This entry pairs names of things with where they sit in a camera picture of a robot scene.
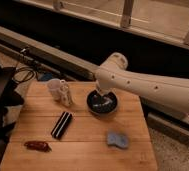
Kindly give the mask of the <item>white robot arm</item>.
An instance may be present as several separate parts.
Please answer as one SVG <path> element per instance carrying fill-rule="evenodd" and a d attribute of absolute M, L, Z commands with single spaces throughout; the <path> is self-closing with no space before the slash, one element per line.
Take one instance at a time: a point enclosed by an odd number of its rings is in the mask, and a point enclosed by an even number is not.
<path fill-rule="evenodd" d="M 97 90 L 118 88 L 189 114 L 189 79 L 130 72 L 127 66 L 123 54 L 112 53 L 95 71 Z"/>

